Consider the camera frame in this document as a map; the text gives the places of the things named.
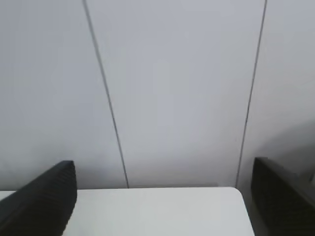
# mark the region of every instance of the white wall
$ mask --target white wall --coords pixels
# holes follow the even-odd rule
[[[238,187],[249,195],[253,158],[300,173],[315,165],[315,1],[270,0]]]
[[[129,183],[235,185],[263,0],[88,0]]]
[[[0,189],[72,159],[81,188],[126,187],[81,1],[0,1]]]

